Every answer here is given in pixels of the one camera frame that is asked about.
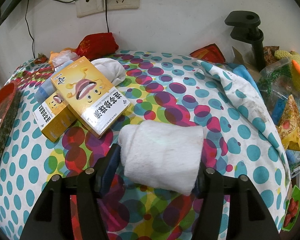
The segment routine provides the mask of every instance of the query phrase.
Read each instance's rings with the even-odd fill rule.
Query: red cloth
[[[75,53],[80,57],[85,56],[88,60],[93,60],[114,54],[118,49],[119,46],[115,43],[112,33],[96,33],[85,36]]]
[[[224,64],[226,62],[222,52],[214,43],[192,52],[190,56],[213,63]]]

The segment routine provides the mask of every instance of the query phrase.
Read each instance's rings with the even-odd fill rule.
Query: white towel
[[[114,86],[119,85],[126,78],[124,67],[111,58],[99,58],[91,63],[109,80]]]
[[[124,126],[118,143],[124,174],[131,181],[191,194],[201,161],[202,126],[147,120]]]

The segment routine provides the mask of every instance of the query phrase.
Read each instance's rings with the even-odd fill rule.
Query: polka dot bedsheet
[[[221,174],[246,174],[281,229],[290,181],[279,135],[256,90],[224,67],[187,56],[118,51],[110,58],[126,69],[117,88],[132,102],[101,139],[76,122],[55,143],[42,135],[32,111],[34,93],[52,69],[30,60],[10,80],[20,81],[19,110],[0,161],[0,227],[19,239],[26,220],[52,175],[69,177],[93,166],[117,141],[126,124],[143,120],[204,127],[202,161]],[[225,196],[219,239],[226,238],[229,196]],[[134,184],[120,165],[110,192],[98,200],[110,240],[189,240],[202,200],[194,195]],[[71,198],[73,231],[82,239],[76,198]]]

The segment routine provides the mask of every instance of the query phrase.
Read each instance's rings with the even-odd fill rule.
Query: yellow medicine box
[[[69,109],[97,138],[128,108],[130,101],[86,58],[51,77]]]
[[[33,115],[41,132],[52,142],[55,142],[77,119],[57,92],[47,98]]]

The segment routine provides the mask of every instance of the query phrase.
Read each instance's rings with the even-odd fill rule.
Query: food package
[[[130,101],[86,58],[55,73],[51,81],[82,124],[100,138]]]
[[[39,129],[50,141],[55,142],[77,118],[54,92],[33,111]]]
[[[300,189],[294,185],[291,198],[286,201],[286,215],[282,225],[283,231],[290,231],[298,219],[300,212]]]
[[[277,130],[285,150],[300,151],[300,113],[292,95],[288,97]]]

